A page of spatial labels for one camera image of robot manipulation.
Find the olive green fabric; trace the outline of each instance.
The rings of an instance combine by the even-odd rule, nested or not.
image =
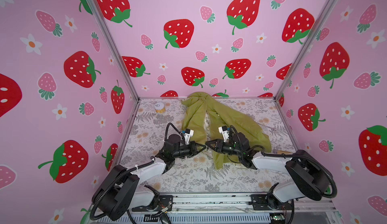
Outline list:
[[[195,92],[189,98],[181,101],[186,105],[187,111],[184,115],[184,122],[182,129],[194,130],[191,137],[192,141],[199,144],[205,144],[207,140],[206,132],[204,130],[204,118],[206,112],[210,116],[210,138],[223,139],[219,133],[218,127],[233,125],[238,132],[243,133],[249,140],[250,146],[262,145],[266,152],[271,152],[271,144],[268,135],[262,133],[262,128],[249,116],[231,109],[230,107],[221,104],[205,92]],[[229,156],[212,152],[214,164],[216,169],[223,168],[223,163],[231,162],[229,158],[238,162],[237,156]]]

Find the pink wall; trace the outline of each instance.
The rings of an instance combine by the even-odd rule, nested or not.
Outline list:
[[[313,42],[285,91],[282,107],[291,117],[288,122],[300,146],[333,174],[338,187],[333,203],[347,224],[387,223],[385,5],[386,0],[340,0],[323,26],[329,29],[328,35],[322,33],[320,40]],[[358,25],[367,29],[359,33]],[[311,64],[309,74],[304,70],[307,63]],[[332,66],[336,72],[328,74]],[[310,122],[316,123],[317,114],[306,115],[312,108],[318,109],[320,120],[326,119],[316,128]]]
[[[301,46],[298,41],[286,41],[294,34],[293,30],[304,32],[311,28],[312,17],[317,18],[326,0],[97,1],[120,54],[126,57],[128,64],[133,62],[132,66],[128,65],[129,73],[140,97],[159,97],[167,91],[188,96],[196,91],[215,94],[225,90],[229,96],[252,97],[276,94],[283,82],[277,73],[279,76],[283,68],[284,72],[288,70],[286,66],[293,62]],[[276,1],[280,3],[279,7],[276,7]],[[114,11],[116,7],[119,8],[117,13]],[[242,22],[233,18],[239,14],[243,16]],[[235,28],[234,35],[233,25],[242,28]],[[164,29],[171,43],[164,37]],[[275,59],[267,63],[271,55]],[[229,72],[234,79],[226,76],[225,66],[234,69],[238,62],[241,69],[236,67],[237,72]]]
[[[121,121],[125,128],[133,109],[117,65],[109,63],[111,53],[94,16],[84,6],[80,12],[79,4],[80,0],[0,0],[1,223],[79,223],[85,214],[81,209],[90,206],[108,173],[101,154],[119,144],[117,124]],[[53,31],[62,34],[57,37]],[[98,42],[92,40],[92,32]],[[71,57],[78,51],[83,52]],[[88,57],[101,72],[94,84]],[[38,82],[41,76],[43,84]],[[116,80],[124,93],[119,114],[111,101]],[[101,86],[106,89],[102,98]],[[86,104],[82,115],[80,105],[87,102],[93,107]],[[102,145],[96,144],[101,147],[98,154],[97,136],[102,137]],[[50,160],[55,162],[38,168]]]

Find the strawberry wallpaper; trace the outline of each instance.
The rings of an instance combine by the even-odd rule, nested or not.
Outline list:
[[[85,0],[0,12],[0,222],[82,224],[134,101]]]
[[[333,174],[341,221],[387,223],[386,0],[339,0],[285,91],[301,148]]]
[[[275,95],[325,1],[97,0],[140,97]]]

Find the white patterned table surface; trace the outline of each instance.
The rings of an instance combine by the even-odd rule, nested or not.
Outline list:
[[[217,99],[223,104],[249,115],[270,138],[273,153],[294,152],[280,115],[271,99]],[[165,127],[172,122],[181,128],[186,106],[179,99],[144,99],[140,103],[120,164],[133,167],[147,163],[162,148]],[[155,112],[154,105],[163,102],[166,112]],[[277,183],[288,181],[288,174],[271,170],[247,169],[241,164],[226,163],[215,170],[212,152],[203,151],[190,159],[176,159],[165,174],[143,184],[160,192],[267,192]]]

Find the green jacket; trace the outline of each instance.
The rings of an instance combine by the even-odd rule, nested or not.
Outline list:
[[[183,105],[186,105],[187,111],[184,115],[184,122],[182,129],[194,130],[194,134],[191,137],[192,141],[199,144],[205,144],[207,140],[206,132],[204,130],[204,118],[206,112],[210,116],[210,138],[223,139],[221,133],[219,133],[218,127],[233,125],[238,132],[243,133],[249,140],[250,146],[262,145],[266,152],[271,152],[271,144],[268,135],[262,133],[262,128],[249,116],[231,109],[230,107],[223,105],[216,101],[209,94],[204,92],[195,92],[189,98],[181,101]],[[237,162],[236,156],[229,156],[212,152],[214,158],[214,165],[216,169],[223,168],[223,163],[229,163],[230,160]]]

